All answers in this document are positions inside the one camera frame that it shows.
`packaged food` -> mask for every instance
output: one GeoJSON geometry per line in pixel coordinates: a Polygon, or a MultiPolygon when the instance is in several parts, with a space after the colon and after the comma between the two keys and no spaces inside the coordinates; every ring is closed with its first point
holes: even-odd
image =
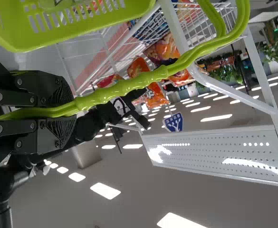
{"type": "MultiPolygon", "coordinates": [[[[127,69],[129,77],[135,78],[141,72],[149,72],[148,64],[142,57],[136,58],[127,69]]],[[[148,108],[154,108],[161,105],[169,104],[170,102],[165,98],[161,88],[156,82],[151,83],[148,87],[148,91],[143,95],[148,108]]]]}
{"type": "Polygon", "coordinates": [[[98,88],[107,88],[107,87],[111,87],[113,85],[115,85],[119,80],[124,80],[124,78],[122,78],[121,76],[119,76],[118,74],[113,74],[107,78],[104,78],[102,81],[100,81],[97,84],[98,88]]]}

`product display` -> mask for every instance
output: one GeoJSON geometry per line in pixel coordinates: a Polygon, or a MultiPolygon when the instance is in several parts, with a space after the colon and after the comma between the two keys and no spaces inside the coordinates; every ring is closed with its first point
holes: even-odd
{"type": "MultiPolygon", "coordinates": [[[[149,72],[148,64],[142,57],[136,58],[127,69],[129,77],[135,78],[141,72],[149,72]]],[[[148,91],[139,100],[134,101],[134,104],[140,104],[140,101],[144,101],[148,108],[154,108],[161,105],[169,104],[170,102],[165,99],[161,88],[156,82],[151,83],[148,87],[148,91]]]]}
{"type": "MultiPolygon", "coordinates": [[[[161,65],[168,66],[174,63],[180,57],[180,53],[176,47],[171,33],[167,34],[158,42],[150,46],[143,53],[158,67],[161,65]]],[[[185,69],[175,75],[170,76],[169,80],[175,87],[179,87],[190,83],[193,81],[193,78],[187,69],[185,69]]]]}

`blue sign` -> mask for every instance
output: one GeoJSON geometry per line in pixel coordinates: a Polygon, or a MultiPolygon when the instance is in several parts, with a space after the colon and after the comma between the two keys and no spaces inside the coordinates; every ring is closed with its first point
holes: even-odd
{"type": "Polygon", "coordinates": [[[183,117],[181,113],[163,120],[165,128],[170,132],[181,132],[183,130],[183,117]]]}

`perforated metal panel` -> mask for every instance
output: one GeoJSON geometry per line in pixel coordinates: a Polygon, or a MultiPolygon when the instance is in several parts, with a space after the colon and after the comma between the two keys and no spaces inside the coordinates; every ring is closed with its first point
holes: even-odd
{"type": "Polygon", "coordinates": [[[273,126],[142,136],[153,165],[278,185],[273,126]]]}

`shopping basket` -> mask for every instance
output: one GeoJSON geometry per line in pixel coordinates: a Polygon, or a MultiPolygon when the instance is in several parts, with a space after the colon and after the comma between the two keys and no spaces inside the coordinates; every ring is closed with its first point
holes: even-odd
{"type": "Polygon", "coordinates": [[[139,18],[154,4],[155,0],[89,0],[45,11],[40,0],[0,0],[0,45],[12,52],[32,51],[139,18]]]}

